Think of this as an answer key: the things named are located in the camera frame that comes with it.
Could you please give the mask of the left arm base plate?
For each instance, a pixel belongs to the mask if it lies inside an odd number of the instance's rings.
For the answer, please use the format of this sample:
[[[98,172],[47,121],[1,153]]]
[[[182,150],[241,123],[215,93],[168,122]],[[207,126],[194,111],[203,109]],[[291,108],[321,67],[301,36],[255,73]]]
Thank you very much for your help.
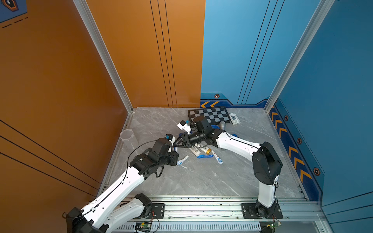
[[[139,219],[153,219],[154,217],[157,217],[158,219],[163,219],[164,213],[164,203],[153,203],[144,208],[142,214],[139,216]]]

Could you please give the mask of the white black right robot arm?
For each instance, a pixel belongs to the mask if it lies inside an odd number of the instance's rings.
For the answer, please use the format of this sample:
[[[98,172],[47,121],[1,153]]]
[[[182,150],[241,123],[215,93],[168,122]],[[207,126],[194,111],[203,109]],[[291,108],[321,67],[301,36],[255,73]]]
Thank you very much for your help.
[[[283,163],[269,142],[254,143],[229,134],[224,129],[215,129],[204,116],[194,119],[196,131],[192,132],[186,121],[177,126],[185,131],[174,142],[175,147],[191,148],[200,142],[217,148],[229,150],[253,164],[254,176],[259,181],[259,194],[255,204],[255,213],[260,218],[275,217],[279,210],[276,190]]]

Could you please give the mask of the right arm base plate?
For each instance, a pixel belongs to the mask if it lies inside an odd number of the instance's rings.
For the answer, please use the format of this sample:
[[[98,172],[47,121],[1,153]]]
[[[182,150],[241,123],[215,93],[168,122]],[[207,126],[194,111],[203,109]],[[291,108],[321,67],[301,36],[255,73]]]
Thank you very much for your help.
[[[267,208],[260,203],[242,203],[241,209],[244,219],[282,219],[283,214],[277,202]]]

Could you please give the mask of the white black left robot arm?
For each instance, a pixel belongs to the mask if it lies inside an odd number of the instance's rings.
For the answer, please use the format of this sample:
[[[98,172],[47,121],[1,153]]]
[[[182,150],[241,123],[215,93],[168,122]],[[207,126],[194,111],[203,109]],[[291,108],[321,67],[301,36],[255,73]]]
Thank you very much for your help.
[[[66,214],[68,233],[111,233],[125,222],[150,214],[152,202],[144,194],[138,194],[122,207],[118,205],[137,186],[142,184],[158,168],[176,166],[178,152],[172,150],[161,155],[136,156],[127,170],[99,197],[82,209],[73,208]]]

